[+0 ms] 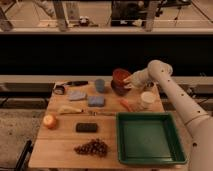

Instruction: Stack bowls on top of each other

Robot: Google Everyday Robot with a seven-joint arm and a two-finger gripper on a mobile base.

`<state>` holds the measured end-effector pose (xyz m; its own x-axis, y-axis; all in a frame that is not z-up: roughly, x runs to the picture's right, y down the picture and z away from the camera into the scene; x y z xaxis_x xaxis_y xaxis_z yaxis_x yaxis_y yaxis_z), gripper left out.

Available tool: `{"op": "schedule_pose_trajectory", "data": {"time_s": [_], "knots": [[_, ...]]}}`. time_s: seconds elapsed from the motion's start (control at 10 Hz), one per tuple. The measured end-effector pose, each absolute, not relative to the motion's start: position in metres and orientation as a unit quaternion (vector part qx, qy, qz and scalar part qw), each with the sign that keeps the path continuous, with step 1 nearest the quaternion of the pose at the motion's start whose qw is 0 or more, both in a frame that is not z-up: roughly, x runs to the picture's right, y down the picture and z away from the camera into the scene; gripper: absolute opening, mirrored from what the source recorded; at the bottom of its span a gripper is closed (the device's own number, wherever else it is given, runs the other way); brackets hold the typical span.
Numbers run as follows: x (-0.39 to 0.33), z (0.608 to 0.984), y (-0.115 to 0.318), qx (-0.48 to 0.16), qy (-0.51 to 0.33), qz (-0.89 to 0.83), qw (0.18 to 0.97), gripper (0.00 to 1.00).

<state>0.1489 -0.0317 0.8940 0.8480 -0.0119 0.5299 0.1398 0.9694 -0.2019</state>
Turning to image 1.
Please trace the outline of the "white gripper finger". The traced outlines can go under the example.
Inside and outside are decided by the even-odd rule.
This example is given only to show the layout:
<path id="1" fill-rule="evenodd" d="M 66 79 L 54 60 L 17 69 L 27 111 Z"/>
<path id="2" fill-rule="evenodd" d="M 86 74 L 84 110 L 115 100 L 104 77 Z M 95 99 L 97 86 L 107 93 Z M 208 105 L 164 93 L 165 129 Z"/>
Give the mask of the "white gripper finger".
<path id="1" fill-rule="evenodd" d="M 124 82 L 124 88 L 125 89 L 131 89 L 132 87 L 133 87 L 133 85 L 132 85 L 132 83 L 131 83 L 131 77 L 129 76 L 129 77 L 127 77 L 127 78 L 125 78 L 124 80 L 123 80 L 123 82 Z"/>

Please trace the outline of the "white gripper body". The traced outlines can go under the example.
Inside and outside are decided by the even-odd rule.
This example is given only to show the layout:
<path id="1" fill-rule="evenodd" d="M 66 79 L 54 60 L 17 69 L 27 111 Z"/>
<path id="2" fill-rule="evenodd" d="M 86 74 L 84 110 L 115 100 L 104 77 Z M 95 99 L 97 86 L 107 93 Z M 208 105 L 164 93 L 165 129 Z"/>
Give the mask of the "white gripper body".
<path id="1" fill-rule="evenodd" d="M 141 70 L 134 72 L 131 76 L 131 83 L 134 87 L 141 88 L 144 87 L 147 80 L 149 79 L 148 71 Z"/>

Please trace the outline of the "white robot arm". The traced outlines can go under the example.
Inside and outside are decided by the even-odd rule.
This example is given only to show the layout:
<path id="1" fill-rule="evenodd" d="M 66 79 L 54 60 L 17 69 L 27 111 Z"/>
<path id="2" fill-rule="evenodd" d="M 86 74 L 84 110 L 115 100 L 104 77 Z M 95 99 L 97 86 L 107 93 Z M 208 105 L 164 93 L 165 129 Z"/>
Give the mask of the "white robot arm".
<path id="1" fill-rule="evenodd" d="M 213 171 L 213 116 L 196 103 L 171 77 L 172 66 L 152 60 L 147 67 L 124 79 L 125 88 L 157 82 L 192 137 L 188 171 Z"/>

